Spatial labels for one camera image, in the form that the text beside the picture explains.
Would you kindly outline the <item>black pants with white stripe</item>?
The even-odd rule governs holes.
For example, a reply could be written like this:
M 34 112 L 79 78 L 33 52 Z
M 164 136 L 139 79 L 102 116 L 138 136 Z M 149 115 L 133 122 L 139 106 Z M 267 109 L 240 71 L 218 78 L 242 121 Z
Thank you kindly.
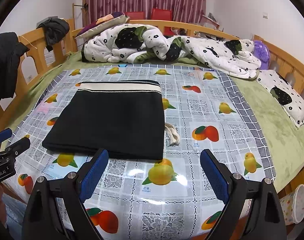
M 115 159 L 163 158 L 162 89 L 153 80 L 83 82 L 60 113 L 42 146 L 60 153 Z

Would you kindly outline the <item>patterned waste bin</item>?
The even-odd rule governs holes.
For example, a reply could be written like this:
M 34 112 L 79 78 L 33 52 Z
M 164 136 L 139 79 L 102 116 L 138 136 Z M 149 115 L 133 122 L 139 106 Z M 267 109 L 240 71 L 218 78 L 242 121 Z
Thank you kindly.
M 280 199 L 286 225 L 299 224 L 304 219 L 304 184 Z

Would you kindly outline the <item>green bed sheet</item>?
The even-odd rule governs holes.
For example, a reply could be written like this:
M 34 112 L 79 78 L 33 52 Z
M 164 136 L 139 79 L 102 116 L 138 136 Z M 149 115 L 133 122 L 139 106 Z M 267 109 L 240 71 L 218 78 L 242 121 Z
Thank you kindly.
M 6 125 L 15 128 L 32 109 L 50 82 L 62 71 L 81 66 L 92 67 L 82 63 L 80 53 L 69 54 L 67 60 L 36 79 L 22 101 L 8 118 Z M 277 191 L 293 191 L 304 184 L 304 126 L 296 128 L 278 102 L 268 95 L 257 81 L 233 79 L 250 105 L 266 137 L 270 155 L 276 169 Z

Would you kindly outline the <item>fruit print plastic tablecloth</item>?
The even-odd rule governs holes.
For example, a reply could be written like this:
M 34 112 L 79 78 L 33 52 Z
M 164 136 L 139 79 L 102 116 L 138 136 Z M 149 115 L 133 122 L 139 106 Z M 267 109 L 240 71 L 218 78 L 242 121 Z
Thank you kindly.
M 24 201 L 39 176 L 76 172 L 97 149 L 108 165 L 85 201 L 104 239 L 188 239 L 224 204 L 200 165 L 208 148 L 231 172 L 274 179 L 260 125 L 226 74 L 185 66 L 67 70 L 13 128 L 30 147 L 5 183 Z

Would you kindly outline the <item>white floral pillow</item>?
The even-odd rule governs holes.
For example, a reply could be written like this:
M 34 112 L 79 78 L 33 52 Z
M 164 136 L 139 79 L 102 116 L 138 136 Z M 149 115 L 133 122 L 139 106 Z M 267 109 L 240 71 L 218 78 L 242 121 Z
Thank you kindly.
M 259 82 L 282 106 L 296 128 L 304 125 L 304 99 L 274 70 L 260 70 Z

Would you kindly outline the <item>dark jacket on bedpost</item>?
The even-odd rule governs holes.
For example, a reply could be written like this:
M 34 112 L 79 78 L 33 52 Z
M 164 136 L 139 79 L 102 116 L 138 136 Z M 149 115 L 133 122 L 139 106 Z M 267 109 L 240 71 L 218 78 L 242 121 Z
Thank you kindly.
M 69 32 L 69 24 L 58 17 L 44 19 L 36 28 L 43 30 L 48 52 L 51 52 L 53 45 L 59 43 Z

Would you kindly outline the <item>purple patterned cushion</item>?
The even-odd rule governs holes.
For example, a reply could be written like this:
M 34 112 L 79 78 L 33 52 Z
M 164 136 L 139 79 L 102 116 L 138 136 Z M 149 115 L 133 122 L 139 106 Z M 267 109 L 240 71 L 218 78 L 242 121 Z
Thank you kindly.
M 128 17 L 125 13 L 113 12 L 85 26 L 80 32 L 78 32 L 76 38 L 94 37 L 106 29 L 112 28 L 116 25 L 128 23 L 129 20 L 130 17 Z

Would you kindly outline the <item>purple plush toy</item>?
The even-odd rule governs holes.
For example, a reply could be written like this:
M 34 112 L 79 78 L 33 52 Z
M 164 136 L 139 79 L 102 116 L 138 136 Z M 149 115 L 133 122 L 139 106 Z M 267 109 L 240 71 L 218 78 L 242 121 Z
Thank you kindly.
M 268 70 L 270 65 L 270 52 L 268 47 L 259 40 L 254 40 L 254 56 L 261 61 L 260 70 Z

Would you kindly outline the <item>white floral quilt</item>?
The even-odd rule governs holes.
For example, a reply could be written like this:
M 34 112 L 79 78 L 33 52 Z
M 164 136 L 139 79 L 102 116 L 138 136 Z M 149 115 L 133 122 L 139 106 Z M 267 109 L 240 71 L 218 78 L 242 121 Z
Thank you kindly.
M 252 40 L 217 41 L 207 37 L 164 36 L 152 25 L 120 24 L 90 38 L 82 47 L 84 62 L 142 63 L 183 60 L 241 79 L 254 79 L 261 61 Z

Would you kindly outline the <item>red chair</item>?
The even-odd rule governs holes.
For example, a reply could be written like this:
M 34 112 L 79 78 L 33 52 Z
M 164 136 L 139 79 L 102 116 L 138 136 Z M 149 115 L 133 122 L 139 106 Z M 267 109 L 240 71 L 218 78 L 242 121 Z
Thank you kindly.
M 130 20 L 145 20 L 145 12 L 143 11 L 125 12 L 124 14 L 128 16 Z
M 172 21 L 172 11 L 153 8 L 152 13 L 151 13 L 151 19 L 160 20 L 160 21 Z M 164 27 L 162 33 L 164 36 L 174 36 L 175 35 L 170 27 Z

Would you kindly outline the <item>black garment on rail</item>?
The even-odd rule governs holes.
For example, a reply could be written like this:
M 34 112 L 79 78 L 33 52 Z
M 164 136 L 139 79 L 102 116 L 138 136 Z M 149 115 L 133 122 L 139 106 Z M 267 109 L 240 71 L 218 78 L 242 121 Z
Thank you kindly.
M 21 56 L 28 51 L 16 33 L 0 34 L 0 100 L 13 97 Z

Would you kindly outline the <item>wooden bed frame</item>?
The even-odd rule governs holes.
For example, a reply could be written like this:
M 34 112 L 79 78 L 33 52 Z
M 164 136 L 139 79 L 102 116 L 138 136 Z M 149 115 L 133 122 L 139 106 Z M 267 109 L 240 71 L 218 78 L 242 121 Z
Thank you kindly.
M 44 51 L 45 51 L 45 47 L 47 44 L 46 44 L 45 36 L 44 36 L 42 29 L 36 29 L 29 33 L 26 33 L 24 36 L 18 37 L 18 41 L 23 43 L 25 46 L 27 46 L 29 48 L 29 51 L 26 52 L 23 56 L 21 56 L 21 60 L 20 60 L 19 67 L 18 67 L 16 89 L 15 89 L 15 93 L 12 97 L 12 102 L 9 104 L 9 106 L 7 108 L 2 108 L 0 106 L 0 131 L 8 127 L 6 125 L 8 118 L 11 116 L 12 113 L 14 113 L 15 108 L 22 101 L 23 97 L 25 96 L 25 94 L 27 94 L 27 92 L 31 88 L 31 86 L 33 86 L 36 83 L 36 79 L 40 78 L 43 74 L 48 72 L 51 68 L 54 68 L 57 65 L 61 65 L 67 60 L 69 54 L 64 54 L 62 51 L 64 48 L 67 47 L 68 42 L 70 42 L 71 40 L 72 40 L 72 35 L 67 34 L 67 36 L 63 39 L 63 41 L 53 45 L 55 62 L 52 64 L 47 64 L 45 61 L 45 57 L 44 57 Z M 89 68 L 97 68 L 97 67 L 104 67 L 104 66 L 125 67 L 125 66 L 136 64 L 136 65 L 157 65 L 157 66 L 185 66 L 185 67 L 193 67 L 198 70 L 199 69 L 216 70 L 213 68 L 207 68 L 205 66 L 202 66 L 201 64 L 189 64 L 183 60 L 180 60 L 178 62 L 164 62 L 159 59 L 148 59 L 147 61 L 142 62 L 142 63 L 126 63 L 126 62 L 109 63 L 109 62 L 84 62 L 84 61 L 82 61 L 82 56 L 81 56 L 81 62 L 91 64 L 92 67 L 89 67 Z M 81 66 L 77 66 L 76 68 L 68 69 L 68 70 L 74 70 L 77 68 L 87 69 L 87 68 L 83 68 Z M 232 79 L 234 79 L 234 78 L 241 79 L 239 77 L 233 77 L 230 75 L 227 75 L 227 76 Z M 257 81 L 256 80 L 257 77 L 254 79 L 245 79 L 245 80 Z M 5 142 L 5 146 L 9 146 L 14 143 L 14 142 L 11 142 L 10 139 Z M 276 177 L 271 180 L 276 189 L 276 185 L 275 185 Z M 31 196 L 33 188 L 34 188 L 34 185 L 28 191 L 29 197 Z M 90 219 L 93 222 L 93 219 L 91 217 L 89 210 L 86 207 L 85 207 L 85 209 L 89 213 Z

